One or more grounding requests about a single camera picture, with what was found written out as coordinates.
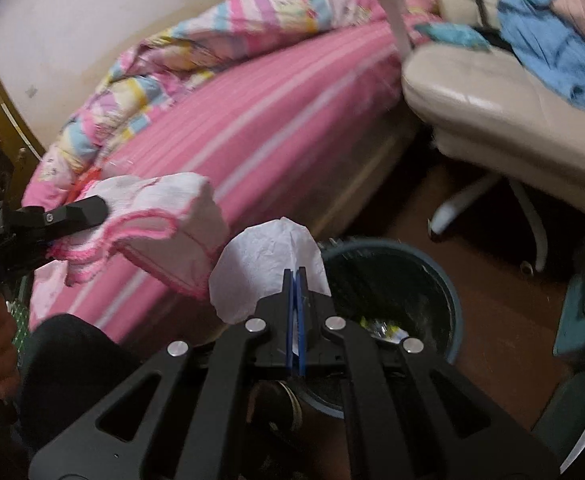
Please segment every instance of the metal screw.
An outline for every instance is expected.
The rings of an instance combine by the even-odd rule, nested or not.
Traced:
[[[421,339],[417,339],[416,337],[409,337],[403,342],[403,348],[409,354],[418,354],[419,352],[423,351],[423,342]]]
[[[521,262],[519,269],[526,278],[534,276],[534,268],[530,262]]]
[[[262,332],[266,329],[266,322],[260,317],[253,317],[252,319],[248,319],[244,326],[248,332]]]
[[[325,320],[325,327],[328,330],[342,330],[345,328],[345,319],[341,316],[330,316]]]
[[[172,341],[172,343],[168,345],[168,353],[172,355],[172,357],[179,357],[186,352],[188,352],[188,343],[185,341]]]

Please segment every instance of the brown floor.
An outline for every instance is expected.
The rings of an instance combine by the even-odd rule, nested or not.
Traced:
[[[473,205],[438,243],[427,220],[441,202],[483,174],[431,150],[428,135],[413,145],[347,236],[401,240],[437,261],[455,285],[464,317],[456,365],[479,388],[531,428],[570,368],[552,348],[573,254],[585,235],[585,215],[530,191],[547,230],[547,270],[526,278],[522,260],[533,261],[533,238],[506,182]],[[320,456],[323,478],[347,478],[343,423],[322,415],[306,418]]]

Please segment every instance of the chair wheel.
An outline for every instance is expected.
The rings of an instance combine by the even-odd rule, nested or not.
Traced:
[[[534,276],[534,267],[532,267],[532,264],[530,262],[525,261],[521,262],[519,269],[526,278],[531,278],[532,276]]]
[[[439,243],[441,241],[441,235],[432,231],[432,222],[428,220],[428,238],[433,242]]]

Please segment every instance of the mattress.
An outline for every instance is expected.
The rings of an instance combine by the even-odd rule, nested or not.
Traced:
[[[237,233],[298,210],[397,103],[399,81],[387,23],[330,32],[224,72],[122,147],[108,168],[146,178],[207,176]],[[39,282],[51,278],[46,272],[38,271]],[[151,350],[157,333],[160,344],[193,328],[206,333],[206,321],[193,317],[216,323],[205,302],[174,293],[120,255],[91,282],[46,294],[35,286],[31,329],[68,312],[117,342]],[[170,326],[159,329],[166,319]]]

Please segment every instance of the white tissue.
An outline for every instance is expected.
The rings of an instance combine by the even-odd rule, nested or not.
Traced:
[[[256,302],[282,291],[284,270],[306,267],[307,288],[330,296],[321,252],[310,231],[281,218],[235,236],[210,274],[210,303],[234,324],[255,313]]]

